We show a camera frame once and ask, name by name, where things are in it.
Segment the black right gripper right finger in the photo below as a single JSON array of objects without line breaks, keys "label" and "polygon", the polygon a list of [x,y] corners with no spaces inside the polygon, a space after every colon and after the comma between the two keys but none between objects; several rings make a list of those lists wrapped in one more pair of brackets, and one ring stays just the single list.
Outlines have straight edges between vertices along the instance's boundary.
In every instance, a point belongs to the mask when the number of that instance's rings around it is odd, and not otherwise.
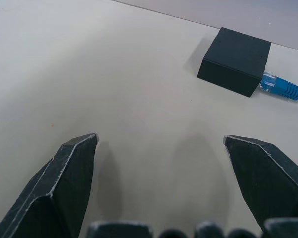
[{"label": "black right gripper right finger", "polygon": [[298,165],[274,144],[226,135],[229,155],[242,196],[257,224],[271,218],[298,217]]}]

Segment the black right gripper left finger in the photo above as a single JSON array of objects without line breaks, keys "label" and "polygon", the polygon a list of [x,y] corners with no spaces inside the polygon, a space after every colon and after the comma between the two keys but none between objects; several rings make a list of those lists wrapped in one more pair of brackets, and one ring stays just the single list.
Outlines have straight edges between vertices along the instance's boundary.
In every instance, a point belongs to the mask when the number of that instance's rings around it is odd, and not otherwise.
[{"label": "black right gripper left finger", "polygon": [[98,141],[91,133],[61,145],[0,222],[0,238],[77,238],[89,202]]}]

